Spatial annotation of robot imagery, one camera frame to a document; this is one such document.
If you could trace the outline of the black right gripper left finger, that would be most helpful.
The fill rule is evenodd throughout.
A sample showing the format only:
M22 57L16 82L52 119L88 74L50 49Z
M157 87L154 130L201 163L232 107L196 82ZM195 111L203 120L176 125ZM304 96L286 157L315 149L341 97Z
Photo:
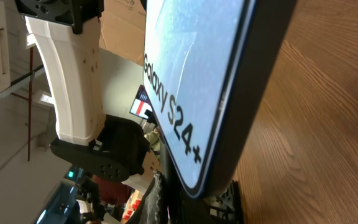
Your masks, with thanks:
M139 208L127 224L166 224L167 190L163 174L154 172L154 178L143 196Z

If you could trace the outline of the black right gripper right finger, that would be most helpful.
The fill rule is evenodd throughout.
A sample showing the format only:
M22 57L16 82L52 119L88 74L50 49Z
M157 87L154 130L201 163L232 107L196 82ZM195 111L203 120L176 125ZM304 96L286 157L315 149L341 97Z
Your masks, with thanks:
M203 202L213 223L244 224L237 181L233 180L223 194L204 198Z

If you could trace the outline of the Samsung Galaxy smartphone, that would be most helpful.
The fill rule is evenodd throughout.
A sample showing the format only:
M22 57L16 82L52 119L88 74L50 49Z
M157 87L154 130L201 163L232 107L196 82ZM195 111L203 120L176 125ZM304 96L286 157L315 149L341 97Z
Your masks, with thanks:
M148 1L144 85L183 190L222 193L295 1Z

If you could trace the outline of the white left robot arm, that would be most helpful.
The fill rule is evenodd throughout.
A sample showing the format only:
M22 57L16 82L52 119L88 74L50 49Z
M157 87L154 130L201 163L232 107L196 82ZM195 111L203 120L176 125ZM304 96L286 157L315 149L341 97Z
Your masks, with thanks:
M54 99L52 152L106 180L150 182L153 156L142 128L103 110L98 63L104 3L17 0L16 6L34 36Z

